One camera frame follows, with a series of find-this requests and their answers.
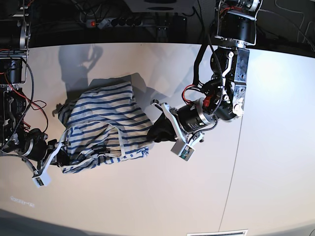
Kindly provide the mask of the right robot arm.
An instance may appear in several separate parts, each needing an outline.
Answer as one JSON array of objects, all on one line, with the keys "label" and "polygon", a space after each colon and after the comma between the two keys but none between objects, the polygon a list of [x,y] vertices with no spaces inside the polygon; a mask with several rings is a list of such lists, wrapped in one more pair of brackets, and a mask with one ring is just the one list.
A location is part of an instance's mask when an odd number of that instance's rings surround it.
[{"label": "right robot arm", "polygon": [[0,2],[0,153],[17,156],[29,166],[33,179],[43,184],[49,165],[61,164],[61,144],[46,142],[47,134],[31,128],[24,118],[32,107],[43,108],[34,100],[34,77],[31,95],[21,84],[32,70],[28,64],[31,23],[29,0]]}]

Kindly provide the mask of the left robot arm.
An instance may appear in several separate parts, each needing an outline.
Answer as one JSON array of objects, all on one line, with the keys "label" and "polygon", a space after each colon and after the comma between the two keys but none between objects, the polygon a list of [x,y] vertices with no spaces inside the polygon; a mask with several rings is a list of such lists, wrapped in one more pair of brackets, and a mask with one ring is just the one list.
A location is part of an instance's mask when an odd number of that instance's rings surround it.
[{"label": "left robot arm", "polygon": [[152,105],[160,117],[147,133],[156,143],[200,142],[219,121],[242,117],[247,89],[249,46],[256,44],[256,21],[262,1],[219,0],[193,65],[193,81],[185,91],[201,94],[196,100],[182,92],[184,106],[169,107],[157,100]]}]

